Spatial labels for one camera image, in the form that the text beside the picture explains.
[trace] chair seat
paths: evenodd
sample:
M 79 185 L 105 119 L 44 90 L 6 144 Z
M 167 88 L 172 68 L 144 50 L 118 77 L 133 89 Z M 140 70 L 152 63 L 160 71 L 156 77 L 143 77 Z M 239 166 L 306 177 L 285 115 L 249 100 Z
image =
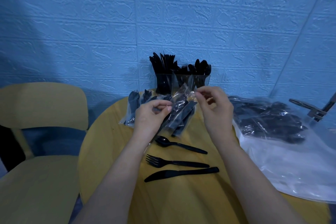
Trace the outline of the chair seat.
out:
M 79 193 L 78 157 L 26 160 L 0 179 L 1 224 L 67 224 Z

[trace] spoon handle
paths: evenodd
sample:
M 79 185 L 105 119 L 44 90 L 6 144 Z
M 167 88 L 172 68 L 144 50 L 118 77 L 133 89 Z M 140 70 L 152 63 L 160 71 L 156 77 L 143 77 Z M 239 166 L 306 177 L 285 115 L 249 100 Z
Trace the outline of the spoon handle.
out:
M 182 147 L 184 149 L 190 150 L 190 151 L 197 152 L 197 153 L 208 154 L 207 151 L 204 151 L 204 150 L 201 150 L 199 148 L 192 147 L 192 146 L 189 146 L 189 145 L 185 145 L 185 144 L 181 144 L 181 143 L 175 143 L 175 142 L 172 142 L 172 144 L 176 145 L 176 146 L 179 146 L 179 147 Z

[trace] black plastic fork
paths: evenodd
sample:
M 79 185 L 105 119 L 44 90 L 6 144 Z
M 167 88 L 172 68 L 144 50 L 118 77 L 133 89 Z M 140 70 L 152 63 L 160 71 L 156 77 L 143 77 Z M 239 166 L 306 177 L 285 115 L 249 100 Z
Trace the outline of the black plastic fork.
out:
M 147 154 L 146 161 L 153 167 L 164 167 L 165 165 L 178 165 L 178 166 L 185 166 L 185 167 L 202 167 L 207 168 L 210 167 L 208 164 L 199 163 L 199 162 L 190 162 L 190 161 L 175 161 L 175 160 L 165 160 L 159 157 L 155 157 L 152 155 Z

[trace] person's right hand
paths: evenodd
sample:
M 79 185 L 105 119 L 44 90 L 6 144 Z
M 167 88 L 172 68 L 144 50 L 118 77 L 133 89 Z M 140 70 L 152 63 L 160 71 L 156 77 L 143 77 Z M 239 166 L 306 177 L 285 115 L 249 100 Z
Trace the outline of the person's right hand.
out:
M 233 105 L 219 87 L 203 86 L 195 92 L 204 124 L 212 140 L 232 135 Z

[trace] yellow round table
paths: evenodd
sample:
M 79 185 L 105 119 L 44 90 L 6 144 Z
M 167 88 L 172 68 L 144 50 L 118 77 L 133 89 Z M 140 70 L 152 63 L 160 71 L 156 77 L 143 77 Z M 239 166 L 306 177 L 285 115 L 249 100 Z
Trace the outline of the yellow round table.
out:
M 85 204 L 132 135 L 132 128 L 118 124 L 124 116 L 127 98 L 106 109 L 90 127 L 79 153 L 80 195 Z M 159 147 L 152 143 L 147 154 L 167 160 L 195 161 L 218 167 L 220 172 L 207 175 L 178 176 L 145 183 L 144 179 L 159 170 L 187 170 L 192 167 L 167 165 L 161 169 L 142 160 L 134 190 L 128 223 L 248 223 L 238 198 L 231 188 L 223 161 L 205 129 L 202 113 L 197 110 L 182 138 L 171 141 L 188 144 L 207 155 L 179 147 Z M 329 223 L 327 204 L 283 195 L 308 223 Z

